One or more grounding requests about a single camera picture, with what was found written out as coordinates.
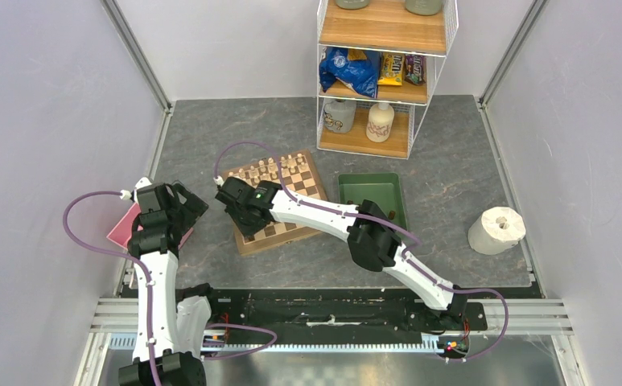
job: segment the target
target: toilet paper roll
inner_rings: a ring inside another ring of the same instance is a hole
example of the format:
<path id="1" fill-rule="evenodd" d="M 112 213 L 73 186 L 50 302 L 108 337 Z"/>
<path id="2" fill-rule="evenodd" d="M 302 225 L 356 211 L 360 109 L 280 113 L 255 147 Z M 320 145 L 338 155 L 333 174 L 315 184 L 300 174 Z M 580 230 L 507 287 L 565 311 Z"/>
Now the toilet paper roll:
<path id="1" fill-rule="evenodd" d="M 484 255 L 496 255 L 526 236 L 524 220 L 511 207 L 488 209 L 469 228 L 469 246 Z"/>

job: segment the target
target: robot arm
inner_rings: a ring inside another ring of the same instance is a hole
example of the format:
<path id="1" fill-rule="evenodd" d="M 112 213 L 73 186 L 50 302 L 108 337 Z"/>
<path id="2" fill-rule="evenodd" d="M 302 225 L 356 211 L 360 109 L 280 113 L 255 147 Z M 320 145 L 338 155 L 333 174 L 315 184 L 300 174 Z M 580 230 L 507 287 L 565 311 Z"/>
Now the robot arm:
<path id="1" fill-rule="evenodd" d="M 403 256 L 406 246 L 391 229 L 371 220 L 347 216 L 360 213 L 387 220 L 375 203 L 366 200 L 360 206 L 340 205 L 291 192 L 303 200 L 302 205 L 281 189 L 279 184 L 270 181 L 261 181 L 253 188 L 240 179 L 229 177 L 219 188 L 216 199 L 225 204 L 225 211 L 245 236 L 260 231 L 272 220 L 318 229 L 346 242 L 351 258 L 360 267 L 395 277 L 432 310 L 450 310 L 455 295 L 438 284 L 452 288 L 451 282 L 436 275 L 410 252 Z M 437 282 L 425 278 L 410 264 L 424 269 Z"/>
<path id="2" fill-rule="evenodd" d="M 141 179 L 133 192 L 140 214 L 133 223 L 129 253 L 140 259 L 150 272 L 135 266 L 138 278 L 138 334 L 133 364 L 119 369 L 121 386 L 151 383 L 150 353 L 154 345 L 159 376 L 166 384 L 204 384 L 204 366 L 200 352 L 204 328 L 211 318 L 211 307 L 203 294 L 175 304 L 175 275 L 178 270 L 178 246 L 208 205 L 182 184 L 153 184 Z M 152 288 L 152 297 L 148 288 Z M 153 337 L 148 339 L 147 318 L 152 320 Z"/>

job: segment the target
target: marble-patterned surface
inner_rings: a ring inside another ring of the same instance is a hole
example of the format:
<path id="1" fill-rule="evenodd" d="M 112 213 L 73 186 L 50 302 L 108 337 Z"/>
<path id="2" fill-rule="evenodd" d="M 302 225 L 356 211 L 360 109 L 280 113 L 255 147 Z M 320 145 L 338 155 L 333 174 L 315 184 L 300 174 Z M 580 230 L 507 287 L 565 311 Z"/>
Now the marble-patterned surface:
<path id="1" fill-rule="evenodd" d="M 232 222 L 213 198 L 212 168 L 220 150 L 242 139 L 265 142 L 279 154 L 309 149 L 330 200 L 339 198 L 339 174 L 399 173 L 410 230 L 424 243 L 414 250 L 418 258 L 462 286 L 529 285 L 519 248 L 489 257 L 467 242 L 467 230 L 484 209 L 506 204 L 471 96 L 434 98 L 409 160 L 318 150 L 314 115 L 314 98 L 177 103 L 155 178 L 179 179 L 210 205 L 180 251 L 177 287 L 205 281 L 219 288 L 402 286 L 359 268 L 346 244 L 324 234 L 240 256 Z M 224 156 L 220 169 L 263 157 L 263 149 L 240 146 Z"/>

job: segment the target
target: wooden chess board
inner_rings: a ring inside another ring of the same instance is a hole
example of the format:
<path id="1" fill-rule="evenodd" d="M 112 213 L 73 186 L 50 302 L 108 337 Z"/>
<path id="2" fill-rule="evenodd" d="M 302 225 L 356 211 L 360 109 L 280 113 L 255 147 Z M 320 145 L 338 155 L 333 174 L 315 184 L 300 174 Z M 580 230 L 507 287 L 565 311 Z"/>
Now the wooden chess board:
<path id="1" fill-rule="evenodd" d="M 313 158 L 308 150 L 285 154 L 280 158 L 280 162 L 282 171 L 278 170 L 278 166 L 272 158 L 263 158 L 249 165 L 226 170 L 221 176 L 223 179 L 238 177 L 252 187 L 257 186 L 262 180 L 280 183 L 280 178 L 282 178 L 282 183 L 291 191 L 295 191 L 300 195 L 327 200 L 323 183 L 320 181 Z M 271 223 L 255 235 L 244 237 L 240 230 L 237 229 L 237 226 L 233 224 L 233 227 L 235 228 L 237 250 L 239 250 L 242 256 L 320 233 L 320 231 L 313 228 L 302 227 L 297 224 Z"/>

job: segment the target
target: wooden shelf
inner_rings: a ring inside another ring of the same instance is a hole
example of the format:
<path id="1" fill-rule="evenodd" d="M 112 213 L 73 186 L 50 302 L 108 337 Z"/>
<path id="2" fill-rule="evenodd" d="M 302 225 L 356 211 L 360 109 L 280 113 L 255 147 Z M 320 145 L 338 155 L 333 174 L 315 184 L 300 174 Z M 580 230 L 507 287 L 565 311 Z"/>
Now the wooden shelf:
<path id="1" fill-rule="evenodd" d="M 350 98 L 363 101 L 388 101 L 394 103 L 410 103 L 426 105 L 426 84 L 415 86 L 403 81 L 402 86 L 378 86 L 377 99 L 373 99 L 351 90 L 340 81 L 336 81 L 326 92 L 320 92 L 322 97 Z"/>
<path id="2" fill-rule="evenodd" d="M 344 10 L 329 0 L 320 44 L 446 55 L 443 11 L 412 14 L 403 0 L 371 0 L 363 9 Z"/>
<path id="3" fill-rule="evenodd" d="M 367 109 L 357 109 L 353 127 L 346 134 L 333 133 L 323 127 L 319 147 L 328 150 L 408 158 L 408 114 L 396 112 L 389 139 L 377 143 L 370 141 L 365 134 L 368 113 Z"/>

